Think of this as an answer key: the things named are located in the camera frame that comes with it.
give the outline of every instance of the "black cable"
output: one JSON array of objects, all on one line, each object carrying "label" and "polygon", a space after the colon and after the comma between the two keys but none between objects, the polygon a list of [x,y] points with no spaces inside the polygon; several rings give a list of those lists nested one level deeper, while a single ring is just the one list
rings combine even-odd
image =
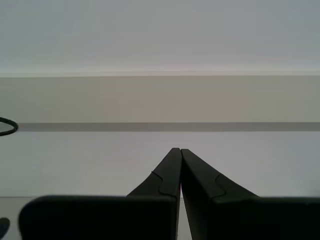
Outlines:
[{"label": "black cable", "polygon": [[9,135],[9,134],[13,134],[19,128],[18,124],[15,121],[12,121],[12,120],[9,120],[9,119],[3,118],[3,117],[0,117],[0,123],[8,124],[13,127],[12,129],[10,129],[8,131],[1,131],[0,137],[5,136],[5,135]]}]

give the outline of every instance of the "white ceiling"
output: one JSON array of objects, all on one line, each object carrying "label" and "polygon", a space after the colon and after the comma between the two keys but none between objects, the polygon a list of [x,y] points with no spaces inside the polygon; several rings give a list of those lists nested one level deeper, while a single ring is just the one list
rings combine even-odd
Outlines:
[{"label": "white ceiling", "polygon": [[0,73],[319,71],[318,0],[2,0]]}]

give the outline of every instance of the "white wall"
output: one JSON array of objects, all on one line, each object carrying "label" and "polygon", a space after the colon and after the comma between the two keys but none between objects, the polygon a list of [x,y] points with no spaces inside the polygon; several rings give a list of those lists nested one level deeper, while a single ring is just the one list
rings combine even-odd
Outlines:
[{"label": "white wall", "polygon": [[0,196],[126,195],[187,148],[260,196],[320,196],[320,132],[23,132],[0,137]]},{"label": "white wall", "polygon": [[0,73],[319,71],[318,0],[2,0]]}]

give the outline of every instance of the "wall molding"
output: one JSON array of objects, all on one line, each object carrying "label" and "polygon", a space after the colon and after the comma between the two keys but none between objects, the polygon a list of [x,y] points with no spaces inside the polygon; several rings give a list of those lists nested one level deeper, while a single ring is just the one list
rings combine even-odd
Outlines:
[{"label": "wall molding", "polygon": [[0,116],[34,123],[319,123],[320,72],[1,73]]}]

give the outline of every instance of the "black plastic part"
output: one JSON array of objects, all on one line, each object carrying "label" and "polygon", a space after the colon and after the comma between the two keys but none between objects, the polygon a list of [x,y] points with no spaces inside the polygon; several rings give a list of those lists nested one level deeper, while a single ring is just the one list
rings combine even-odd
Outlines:
[{"label": "black plastic part", "polygon": [[176,240],[181,167],[173,148],[127,197],[38,198],[19,215],[22,240]]},{"label": "black plastic part", "polygon": [[6,235],[10,227],[10,220],[6,217],[0,218],[0,240]]},{"label": "black plastic part", "polygon": [[255,195],[222,175],[190,150],[182,149],[181,153],[182,193],[192,239],[206,240],[209,221],[211,218],[219,218],[209,211],[212,204]]},{"label": "black plastic part", "polygon": [[172,148],[149,177],[128,196],[171,196],[180,199],[182,155]]},{"label": "black plastic part", "polygon": [[263,198],[187,149],[181,183],[193,240],[317,239],[319,198]]}]

